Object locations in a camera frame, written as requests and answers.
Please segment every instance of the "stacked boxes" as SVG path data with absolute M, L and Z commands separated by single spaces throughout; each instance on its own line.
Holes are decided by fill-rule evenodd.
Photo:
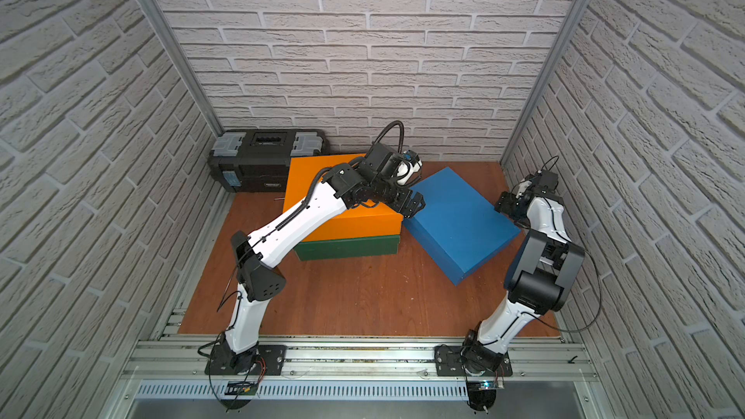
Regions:
M 308 193 L 313 177 L 325 166 L 348 162 L 362 154 L 294 158 L 284 194 L 284 211 L 293 208 Z M 385 204 L 374 208 L 349 209 L 324 223 L 295 246 L 300 260 L 395 255 L 403 216 Z

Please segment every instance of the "white brick wallpaper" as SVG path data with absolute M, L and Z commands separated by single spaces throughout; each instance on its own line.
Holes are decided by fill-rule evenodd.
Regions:
M 745 0 L 592 0 L 507 165 L 558 163 L 617 417 L 745 410 Z M 561 312 L 598 305 L 589 267 Z
M 0 0 L 0 416 L 97 417 L 218 193 L 134 0 Z
M 496 160 L 571 0 L 158 0 L 227 128 Z

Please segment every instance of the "aluminum frame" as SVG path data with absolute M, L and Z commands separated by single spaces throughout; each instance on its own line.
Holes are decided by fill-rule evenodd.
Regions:
M 157 0 L 137 0 L 137 2 L 142 9 L 142 13 L 153 26 L 153 31 L 163 45 L 165 53 L 171 58 L 173 67 L 176 68 L 179 76 L 184 81 L 184 85 L 191 93 L 191 97 L 197 103 L 199 111 L 207 121 L 207 126 L 210 127 L 215 137 L 220 137 L 225 132 L 225 128 L 220 123 L 220 119 L 215 113 L 215 109 L 212 107 L 207 93 L 202 88 L 194 69 L 191 68 L 191 64 L 186 58 L 186 54 L 181 48 L 178 39 L 176 39 L 176 35 L 168 24 L 168 20 L 166 20 L 165 14 L 160 9 Z
M 197 348 L 211 336 L 169 336 L 140 341 L 122 379 L 204 380 L 206 359 Z M 434 348 L 460 345 L 463 339 L 398 337 L 263 336 L 260 343 L 286 345 L 284 366 L 275 379 L 433 380 L 438 379 Z M 531 380 L 597 381 L 583 344 L 560 339 L 521 338 L 509 349 L 514 375 L 505 382 Z M 242 379 L 243 376 L 225 376 Z
M 515 152 L 517 144 L 520 142 L 522 132 L 525 131 L 527 122 L 533 116 L 535 108 L 538 107 L 538 102 L 548 87 L 548 82 L 554 76 L 556 67 L 559 66 L 559 62 L 561 61 L 564 52 L 566 52 L 569 42 L 572 40 L 572 36 L 574 35 L 574 31 L 577 29 L 577 25 L 580 23 L 580 19 L 585 13 L 585 10 L 587 10 L 587 5 L 589 3 L 590 0 L 572 1 L 569 11 L 564 17 L 564 22 L 562 22 L 562 25 L 559 28 L 559 33 L 556 35 L 554 45 L 551 46 L 551 50 L 548 52 L 548 55 L 543 62 L 543 66 L 538 73 L 538 78 L 535 80 L 535 85 L 530 90 L 530 95 L 527 98 L 525 107 L 523 107 L 522 112 L 517 119 L 515 129 L 513 129 L 512 134 L 509 136 L 508 144 L 504 148 L 504 152 L 499 159 L 500 164 L 507 165 L 510 156 Z

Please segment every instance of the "black toolbox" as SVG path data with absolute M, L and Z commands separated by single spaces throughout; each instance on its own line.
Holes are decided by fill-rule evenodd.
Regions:
M 292 158 L 328 153 L 321 130 L 244 130 L 220 136 L 208 163 L 212 178 L 230 192 L 281 192 Z

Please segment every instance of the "black cable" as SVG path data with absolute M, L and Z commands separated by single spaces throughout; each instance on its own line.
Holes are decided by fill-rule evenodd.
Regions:
M 551 162 L 551 161 L 554 161 L 554 163 L 552 163 L 552 164 L 551 164 L 551 167 L 549 167 L 549 168 L 548 168 L 548 171 L 549 171 L 549 172 L 551 172 L 551 169 L 553 169 L 553 168 L 554 168 L 554 166 L 556 165 L 556 163 L 557 163 L 557 162 L 559 161 L 559 156 L 558 156 L 558 155 L 554 155 L 554 157 L 552 157 L 552 158 L 548 159 L 547 161 L 545 161 L 545 162 L 543 163 L 543 165 L 541 165 L 541 168 L 539 168 L 539 169 L 538 169 L 538 171 L 541 171 L 541 170 L 543 170 L 543 167 L 545 167 L 545 166 L 546 166 L 546 164 L 547 164 L 547 163 L 549 163 L 549 162 Z
M 559 235 L 559 237 L 566 239 L 567 241 L 572 241 L 569 239 L 569 237 L 566 236 L 566 232 L 564 232 L 564 236 L 562 236 L 561 233 L 559 233 L 559 228 L 556 227 L 556 219 L 554 218 L 554 210 L 551 208 L 551 204 L 548 203 L 548 200 L 546 200 L 546 204 L 548 205 L 548 208 L 551 209 L 551 223 L 554 225 L 554 230 L 556 230 L 556 234 Z
M 349 166 L 357 166 L 357 164 L 362 162 L 363 160 L 365 160 L 365 157 L 360 156 L 360 157 L 355 157 L 351 159 L 348 163 L 349 163 Z
M 218 306 L 218 310 L 216 310 L 215 312 L 220 312 L 220 310 L 221 310 L 221 309 L 223 308 L 223 305 L 224 305 L 224 304 L 225 304 L 226 302 L 228 302 L 228 300 L 230 299 L 230 297 L 231 297 L 231 296 L 233 296 L 233 295 L 234 295 L 234 294 L 236 294 L 236 293 L 237 293 L 237 294 L 240 294 L 241 292 L 240 292 L 239 290 L 236 290 L 236 291 L 234 291 L 233 293 L 230 293 L 230 294 L 229 294 L 228 296 L 226 296 L 225 298 L 223 298 L 223 300 L 222 300 L 222 301 L 220 301 L 220 305 Z
M 222 298 L 220 298 L 220 304 L 218 305 L 218 311 L 220 311 L 220 308 L 223 306 L 223 304 L 225 304 L 225 299 L 226 299 L 225 294 L 228 293 L 228 288 L 230 288 L 230 282 L 232 282 L 232 279 L 236 275 L 236 273 L 237 273 L 237 266 L 233 269 L 232 274 L 230 274 L 230 278 L 228 279 L 228 283 L 225 285 L 225 290 L 223 290 L 223 296 Z
M 311 196 L 313 195 L 313 190 L 316 189 L 316 184 L 318 183 L 318 180 L 321 179 L 321 176 L 324 173 L 328 172 L 330 169 L 331 169 L 330 167 L 323 167 L 321 170 L 318 171 L 318 173 L 316 173 L 316 176 L 313 177 L 313 181 L 311 182 L 311 186 L 308 188 L 308 194 L 305 195 L 305 198 L 303 199 L 303 202 L 300 203 L 300 206 L 297 209 L 293 210 L 292 213 L 289 216 L 287 216 L 287 218 L 285 218 L 279 224 L 277 224 L 274 230 L 272 230 L 271 232 L 269 232 L 266 236 L 262 238 L 262 241 L 266 237 L 268 237 L 273 231 L 281 230 L 282 228 L 284 228 L 288 223 L 292 221 L 292 219 L 297 217 L 299 213 L 303 212 L 303 210 L 308 207 L 308 204 L 311 202 Z
M 394 126 L 398 126 L 398 153 L 401 154 L 401 151 L 404 149 L 404 123 L 401 120 L 394 120 L 393 122 L 388 123 L 380 132 L 380 135 L 378 135 L 378 137 L 375 139 L 375 142 L 372 144 L 375 145 L 377 143 L 380 143 L 380 141 Z
M 366 209 L 375 209 L 375 208 L 377 208 L 378 204 L 380 204 L 380 202 L 379 202 L 379 201 L 373 201 L 373 203 L 374 203 L 374 204 L 373 204 L 373 205 L 371 205 L 371 206 L 368 206 L 368 205 L 367 205 L 367 204 L 365 204 L 364 202 L 360 202 L 360 203 L 359 203 L 359 204 L 357 204 L 357 205 L 360 205 L 360 206 L 362 206 L 363 208 L 366 208 Z
M 215 346 L 219 342 L 220 335 L 222 335 L 222 334 L 223 333 L 218 333 L 218 336 L 217 336 L 217 338 L 215 338 L 214 341 L 210 341 L 210 343 L 207 343 L 207 344 L 202 345 L 199 348 L 197 348 L 197 354 L 199 354 L 201 357 L 207 358 L 207 380 L 210 382 L 210 391 L 212 392 L 212 396 L 214 396 L 215 399 L 220 404 L 222 404 L 223 401 L 220 399 L 220 397 L 218 396 L 218 394 L 215 392 L 215 387 L 212 386 L 212 376 L 210 375 L 210 366 L 211 366 L 211 362 L 212 362 L 212 352 L 215 351 Z M 210 354 L 202 353 L 202 350 L 204 348 L 207 348 L 208 346 L 212 346 L 212 349 L 210 350 Z
M 236 327 L 237 315 L 238 315 L 238 312 L 241 312 L 241 300 L 242 299 L 243 299 L 243 295 L 241 293 L 238 293 L 237 294 L 236 318 L 235 318 L 235 320 L 233 320 L 233 322 L 230 323 L 230 325 L 228 325 L 228 328 L 225 329 L 226 332 L 227 331 L 231 331 L 232 329 L 234 329 Z
M 448 349 L 450 354 L 455 354 L 453 349 L 449 347 L 448 345 L 442 343 L 441 345 L 438 345 L 434 347 L 435 352 L 437 352 L 437 349 L 440 347 L 445 347 Z M 466 373 L 466 367 L 463 365 L 463 349 L 461 348 L 461 368 L 463 369 L 463 383 L 466 384 L 466 394 L 468 395 L 468 374 Z M 466 404 L 471 407 L 471 400 L 466 401 Z
M 395 180 L 396 182 L 400 180 L 401 178 L 406 178 L 406 175 L 408 175 L 409 172 L 411 171 L 411 164 L 409 163 L 409 161 L 403 161 L 403 162 L 406 164 L 406 173 L 404 173 L 403 175 L 396 175 L 395 177 L 393 177 L 393 180 Z
M 598 277 L 598 312 L 595 312 L 595 317 L 592 318 L 592 320 L 587 324 L 586 326 L 582 327 L 581 329 L 576 329 L 574 331 L 567 331 L 558 327 L 554 327 L 551 324 L 547 324 L 541 319 L 538 319 L 534 314 L 530 314 L 529 312 L 523 312 L 523 314 L 528 314 L 530 317 L 535 319 L 536 321 L 540 322 L 541 324 L 544 324 L 548 328 L 552 328 L 555 331 L 563 332 L 563 333 L 579 333 L 584 332 L 587 329 L 592 327 L 592 324 L 594 324 L 598 317 L 601 315 L 601 310 L 603 308 L 603 282 L 601 281 L 601 273 L 598 271 L 598 265 L 595 263 L 595 259 L 590 255 L 589 252 L 585 251 L 585 253 L 590 256 L 590 259 L 592 259 L 592 266 L 595 268 L 595 275 Z
M 246 380 L 248 380 L 248 374 L 251 373 L 251 369 L 248 370 L 248 372 L 246 373 L 246 377 L 243 378 L 243 382 L 241 382 L 241 387 L 246 384 Z M 236 397 L 233 398 L 233 401 L 230 402 L 227 409 L 225 409 L 225 412 L 230 411 L 232 407 L 236 405 L 237 398 L 241 395 L 241 387 L 236 387 Z
M 413 181 L 411 180 L 411 178 L 409 178 L 409 182 L 404 185 L 406 188 L 411 188 L 415 184 L 417 184 L 418 182 L 421 182 L 424 179 L 424 177 L 422 176 L 422 170 L 417 172 L 416 177 L 413 177 L 413 178 L 414 178 Z

